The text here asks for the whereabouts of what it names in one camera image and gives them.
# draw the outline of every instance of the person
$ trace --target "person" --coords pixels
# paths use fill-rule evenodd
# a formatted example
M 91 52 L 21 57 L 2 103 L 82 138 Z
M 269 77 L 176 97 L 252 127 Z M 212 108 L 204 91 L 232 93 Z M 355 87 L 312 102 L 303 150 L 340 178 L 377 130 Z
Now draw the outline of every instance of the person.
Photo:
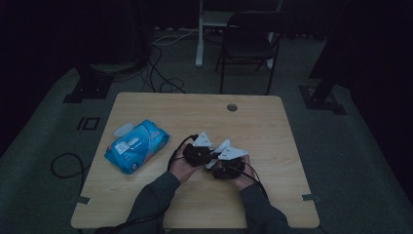
M 165 233 L 163 212 L 169 207 L 178 187 L 201 168 L 194 168 L 182 159 L 182 151 L 185 146 L 186 144 L 179 149 L 170 169 L 153 182 L 145 185 L 137 195 L 127 222 L 132 220 L 141 220 L 143 222 L 125 227 L 120 233 Z M 243 159 L 249 164 L 249 155 L 245 155 Z M 244 172 L 254 176 L 251 167 L 245 167 Z M 245 219 L 249 234 L 294 233 L 293 229 L 288 225 L 285 215 L 271 205 L 270 201 L 261 192 L 259 186 L 251 178 L 240 175 L 228 181 L 239 190 L 245 208 Z

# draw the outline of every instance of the dark background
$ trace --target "dark background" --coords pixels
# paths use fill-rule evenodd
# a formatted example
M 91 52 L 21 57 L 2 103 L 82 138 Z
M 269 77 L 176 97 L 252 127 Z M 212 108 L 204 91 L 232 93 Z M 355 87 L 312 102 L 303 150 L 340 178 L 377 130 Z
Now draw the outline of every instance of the dark background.
M 251 2 L 207 0 L 205 8 L 237 11 L 277 5 L 269 0 Z M 137 4 L 140 11 L 131 10 Z M 2 1 L 0 153 L 69 68 L 79 62 L 142 59 L 141 47 L 136 45 L 150 40 L 140 37 L 142 31 L 155 26 L 195 28 L 198 9 L 194 0 Z M 284 0 L 282 9 L 294 15 L 298 36 L 327 38 L 310 78 L 329 80 L 351 91 L 413 201 L 412 1 Z M 119 30 L 114 30 L 116 25 L 121 25 Z

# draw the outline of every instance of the wooden table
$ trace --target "wooden table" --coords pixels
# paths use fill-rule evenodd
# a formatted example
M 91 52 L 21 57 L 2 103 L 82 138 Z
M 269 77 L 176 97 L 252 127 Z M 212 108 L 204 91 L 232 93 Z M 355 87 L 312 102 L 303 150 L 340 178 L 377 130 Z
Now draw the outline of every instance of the wooden table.
M 238 110 L 229 111 L 230 103 Z M 104 152 L 115 140 L 117 128 L 145 119 L 165 130 L 169 142 L 133 175 L 123 175 L 104 158 Z M 82 191 L 91 201 L 77 204 L 72 226 L 96 228 L 126 221 L 141 188 L 166 171 L 177 145 L 202 131 L 213 147 L 229 138 L 234 147 L 248 151 L 271 203 L 285 213 L 292 227 L 319 225 L 314 202 L 302 199 L 311 191 L 279 97 L 121 93 Z M 244 207 L 232 184 L 200 170 L 176 191 L 164 227 L 245 228 Z

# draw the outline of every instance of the hand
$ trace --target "hand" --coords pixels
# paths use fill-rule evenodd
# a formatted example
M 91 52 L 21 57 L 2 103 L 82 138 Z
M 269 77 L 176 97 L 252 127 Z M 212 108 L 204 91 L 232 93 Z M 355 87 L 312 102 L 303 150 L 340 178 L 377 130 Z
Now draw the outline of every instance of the hand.
M 169 172 L 172 173 L 174 176 L 176 176 L 176 178 L 180 181 L 181 184 L 186 182 L 194 172 L 196 172 L 202 167 L 202 166 L 199 166 L 199 167 L 194 168 L 185 161 L 182 155 L 182 152 L 185 147 L 186 147 L 186 144 L 183 144 L 179 148 L 179 151 L 176 153 L 176 156 L 173 162 L 171 163 L 170 169 L 169 169 Z
M 242 159 L 246 164 L 248 164 L 248 165 L 245 165 L 244 173 L 255 178 L 254 171 L 249 166 L 250 165 L 249 164 L 249 155 L 243 156 Z M 250 177 L 247 177 L 244 174 L 241 174 L 240 176 L 238 176 L 236 178 L 233 178 L 233 179 L 228 179 L 228 181 L 233 183 L 238 188 L 239 191 L 245 189 L 246 187 L 250 186 L 251 184 L 253 184 L 255 182 Z

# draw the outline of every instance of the sleeve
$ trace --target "sleeve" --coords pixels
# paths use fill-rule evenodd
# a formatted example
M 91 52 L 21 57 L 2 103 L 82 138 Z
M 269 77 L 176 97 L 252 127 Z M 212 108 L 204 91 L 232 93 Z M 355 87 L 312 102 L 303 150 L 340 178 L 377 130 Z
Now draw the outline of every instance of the sleeve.
M 257 184 L 240 191 L 245 208 L 245 219 L 250 234 L 295 233 L 288 225 L 285 215 L 271 206 Z
M 127 221 L 142 219 L 167 209 L 179 185 L 179 180 L 173 174 L 165 172 L 144 186 L 133 203 Z M 157 218 L 127 227 L 121 233 L 159 233 L 160 229 L 163 228 L 163 220 L 164 216 L 160 215 Z

